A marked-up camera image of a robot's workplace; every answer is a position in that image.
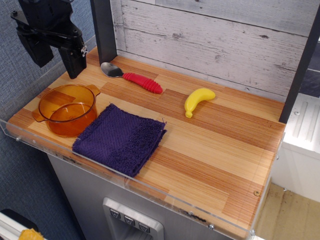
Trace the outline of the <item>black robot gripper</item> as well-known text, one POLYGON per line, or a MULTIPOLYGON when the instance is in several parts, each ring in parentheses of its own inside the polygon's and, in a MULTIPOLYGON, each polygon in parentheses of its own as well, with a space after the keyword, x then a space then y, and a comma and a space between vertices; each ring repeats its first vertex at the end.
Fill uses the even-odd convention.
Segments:
POLYGON ((53 58, 51 47, 58 49, 71 79, 87 67, 87 47, 81 30, 71 21, 71 0, 20 0, 21 10, 13 10, 10 17, 17 23, 20 42, 39 66, 53 58))

